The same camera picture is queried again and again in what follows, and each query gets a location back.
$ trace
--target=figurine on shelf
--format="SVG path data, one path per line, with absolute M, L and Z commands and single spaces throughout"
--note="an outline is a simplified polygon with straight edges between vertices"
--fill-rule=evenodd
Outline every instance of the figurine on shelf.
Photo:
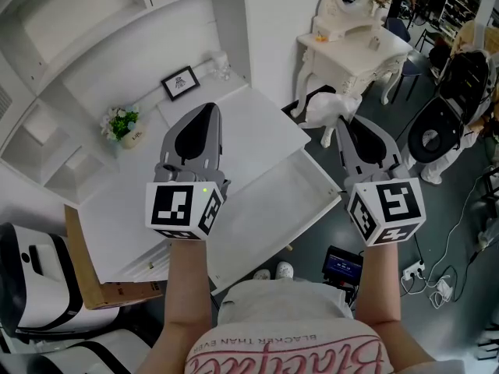
M 225 51 L 211 51 L 211 59 L 214 62 L 213 74 L 217 79 L 229 80 L 231 77 L 231 66 L 228 63 Z
M 102 118 L 101 128 L 101 133 L 108 140 L 120 142 L 121 146 L 127 150 L 134 148 L 145 133 L 139 121 L 137 104 L 109 108 L 108 113 Z

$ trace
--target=white table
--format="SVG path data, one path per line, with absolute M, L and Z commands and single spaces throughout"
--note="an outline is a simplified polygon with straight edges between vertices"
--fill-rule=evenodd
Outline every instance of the white table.
M 145 139 L 119 154 L 119 174 L 79 208 L 100 282 L 168 279 L 168 243 L 145 227 L 145 189 L 165 133 L 207 102 L 203 96 L 221 110 L 220 169 L 232 180 L 207 241 L 214 293 L 271 258 L 340 201 L 340 188 L 303 150 L 310 140 L 303 130 L 241 79 L 231 79 L 233 88 L 217 82 L 206 76 L 192 93 L 158 104 L 145 118 Z
M 369 42 L 377 36 L 380 47 L 370 49 Z M 306 84 L 310 75 L 317 75 L 337 93 L 361 94 L 374 80 L 391 73 L 391 78 L 381 94 L 381 103 L 388 103 L 388 92 L 397 83 L 402 66 L 412 47 L 390 31 L 352 30 L 345 38 L 332 42 L 316 41 L 314 34 L 298 37 L 298 42 L 307 49 L 303 56 L 303 66 L 298 74 L 296 93 L 298 107 L 292 110 L 296 118 L 302 113 L 306 103 Z M 329 146 L 333 129 L 327 129 L 322 144 Z

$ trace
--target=cardboard box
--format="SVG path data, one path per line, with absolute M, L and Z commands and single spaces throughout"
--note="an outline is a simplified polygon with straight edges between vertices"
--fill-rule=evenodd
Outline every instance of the cardboard box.
M 163 295 L 156 282 L 100 284 L 83 237 L 78 211 L 65 206 L 65 223 L 68 231 L 69 255 L 87 309 L 132 305 Z

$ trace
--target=wheel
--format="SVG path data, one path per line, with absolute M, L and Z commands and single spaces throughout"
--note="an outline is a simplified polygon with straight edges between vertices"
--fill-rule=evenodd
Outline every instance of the wheel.
M 426 23 L 426 17 L 423 12 L 418 12 L 413 20 L 414 24 L 417 26 L 422 26 Z

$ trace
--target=green leaves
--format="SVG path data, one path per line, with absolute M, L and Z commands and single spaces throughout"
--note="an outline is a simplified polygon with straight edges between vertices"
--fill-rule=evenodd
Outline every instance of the green leaves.
M 129 122 L 136 123 L 138 118 L 139 114 L 137 112 L 126 112 L 125 116 L 116 116 L 109 122 L 112 132 L 116 135 L 118 141 L 130 132 L 128 129 Z

